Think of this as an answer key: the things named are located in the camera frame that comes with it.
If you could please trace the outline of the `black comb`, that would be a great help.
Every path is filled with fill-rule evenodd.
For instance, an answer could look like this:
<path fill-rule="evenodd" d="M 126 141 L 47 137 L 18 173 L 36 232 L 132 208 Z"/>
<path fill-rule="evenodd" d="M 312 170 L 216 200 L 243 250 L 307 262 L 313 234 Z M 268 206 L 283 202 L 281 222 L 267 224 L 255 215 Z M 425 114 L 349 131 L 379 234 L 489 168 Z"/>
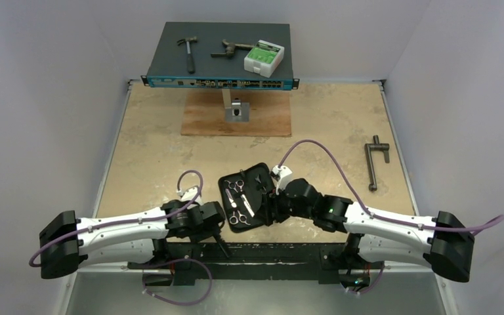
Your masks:
<path fill-rule="evenodd" d="M 220 250 L 222 251 L 223 255 L 229 259 L 232 254 L 231 254 L 231 251 L 227 245 L 227 243 L 223 240 L 223 238 L 221 237 L 220 234 L 214 234 L 213 235 L 217 245 L 220 247 Z"/>

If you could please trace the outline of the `black hair clip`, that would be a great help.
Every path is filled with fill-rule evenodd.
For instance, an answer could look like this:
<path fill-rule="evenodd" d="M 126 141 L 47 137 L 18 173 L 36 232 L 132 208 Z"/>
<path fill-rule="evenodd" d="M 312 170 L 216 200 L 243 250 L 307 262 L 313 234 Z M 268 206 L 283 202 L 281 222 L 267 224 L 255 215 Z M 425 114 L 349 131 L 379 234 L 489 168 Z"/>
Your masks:
<path fill-rule="evenodd" d="M 263 194 L 267 193 L 267 189 L 266 189 L 265 183 L 263 182 L 262 177 L 261 177 L 260 174 L 258 174 L 255 177 L 255 181 L 257 183 L 257 190 L 261 191 Z"/>

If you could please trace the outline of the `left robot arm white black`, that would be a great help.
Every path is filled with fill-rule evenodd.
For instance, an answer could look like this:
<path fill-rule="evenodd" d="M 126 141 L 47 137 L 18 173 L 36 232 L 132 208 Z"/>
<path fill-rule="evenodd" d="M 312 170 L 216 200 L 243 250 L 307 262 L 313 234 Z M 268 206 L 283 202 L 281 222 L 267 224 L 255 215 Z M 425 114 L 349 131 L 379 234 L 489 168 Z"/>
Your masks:
<path fill-rule="evenodd" d="M 40 276 L 55 279 L 81 267 L 127 262 L 162 268 L 169 262 L 167 238 L 199 242 L 220 232 L 224 211 L 217 201 L 194 202 L 182 212 L 183 201 L 110 218 L 78 218 L 74 211 L 57 215 L 39 233 Z"/>

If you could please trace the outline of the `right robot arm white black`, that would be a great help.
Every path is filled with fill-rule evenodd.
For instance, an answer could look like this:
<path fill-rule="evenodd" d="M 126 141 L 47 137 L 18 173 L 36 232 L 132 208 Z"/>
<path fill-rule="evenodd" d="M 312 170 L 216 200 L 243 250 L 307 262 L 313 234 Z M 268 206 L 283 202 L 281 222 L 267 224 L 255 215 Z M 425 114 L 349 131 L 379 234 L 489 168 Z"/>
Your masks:
<path fill-rule="evenodd" d="M 347 234 L 342 258 L 351 267 L 394 261 L 426 266 L 454 282 L 470 280 L 475 237 L 449 212 L 432 217 L 364 210 L 349 198 L 323 195 L 303 178 L 268 198 L 277 219 L 309 219 L 326 232 Z"/>

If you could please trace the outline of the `black zippered tool case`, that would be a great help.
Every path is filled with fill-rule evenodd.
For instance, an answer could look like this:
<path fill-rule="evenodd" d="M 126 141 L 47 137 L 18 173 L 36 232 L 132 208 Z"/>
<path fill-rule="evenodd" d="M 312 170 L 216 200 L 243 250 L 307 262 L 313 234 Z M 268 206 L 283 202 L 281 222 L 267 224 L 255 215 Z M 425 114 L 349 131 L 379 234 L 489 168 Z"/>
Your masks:
<path fill-rule="evenodd" d="M 242 233 L 275 223 L 275 186 L 267 164 L 258 163 L 218 180 L 229 229 Z"/>

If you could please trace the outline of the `silver thinning scissors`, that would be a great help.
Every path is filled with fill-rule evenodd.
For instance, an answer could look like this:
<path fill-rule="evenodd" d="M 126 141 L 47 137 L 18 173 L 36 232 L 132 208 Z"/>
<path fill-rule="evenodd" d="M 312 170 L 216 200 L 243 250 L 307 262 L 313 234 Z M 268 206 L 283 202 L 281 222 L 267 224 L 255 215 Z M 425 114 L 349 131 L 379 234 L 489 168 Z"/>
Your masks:
<path fill-rule="evenodd" d="M 227 195 L 227 197 L 229 199 L 229 203 L 232 207 L 232 214 L 228 218 L 229 224 L 231 224 L 231 225 L 244 224 L 247 226 L 251 226 L 251 224 L 248 222 L 248 217 L 240 211 L 240 208 L 237 205 L 237 203 L 233 197 L 233 194 L 232 194 L 232 191 L 233 191 L 235 193 L 240 193 L 241 197 L 243 197 L 243 198 L 245 197 L 243 194 L 244 193 L 244 190 L 243 190 L 244 181 L 237 180 L 236 182 L 230 182 L 229 180 L 225 180 L 224 182 L 227 185 L 226 195 Z"/>

